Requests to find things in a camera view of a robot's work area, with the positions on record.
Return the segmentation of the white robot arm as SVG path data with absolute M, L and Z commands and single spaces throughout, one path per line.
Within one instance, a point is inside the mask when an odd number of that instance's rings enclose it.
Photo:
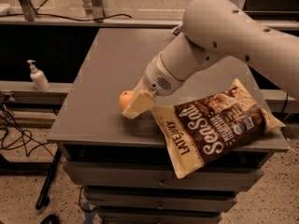
M 261 25 L 229 0 L 192 0 L 182 31 L 148 64 L 122 114 L 134 119 L 158 96 L 178 90 L 198 71 L 233 56 L 299 98 L 299 38 Z

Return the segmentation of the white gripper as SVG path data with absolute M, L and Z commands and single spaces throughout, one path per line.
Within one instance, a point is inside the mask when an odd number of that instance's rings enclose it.
M 145 92 L 148 89 L 156 91 L 159 96 L 168 96 L 183 85 L 183 81 L 173 77 L 165 68 L 162 53 L 156 55 L 148 64 L 144 76 L 134 87 L 134 96 L 122 114 L 128 119 L 134 119 L 151 109 L 155 104 L 155 97 Z

